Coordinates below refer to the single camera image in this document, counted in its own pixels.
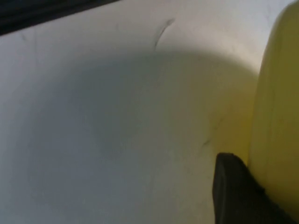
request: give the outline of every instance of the yellow plastic container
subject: yellow plastic container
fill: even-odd
[[[248,166],[267,194],[299,220],[299,3],[278,19],[257,87]]]

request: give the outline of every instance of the white wall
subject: white wall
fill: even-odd
[[[1,223],[213,223],[289,2],[124,0],[1,37]]]

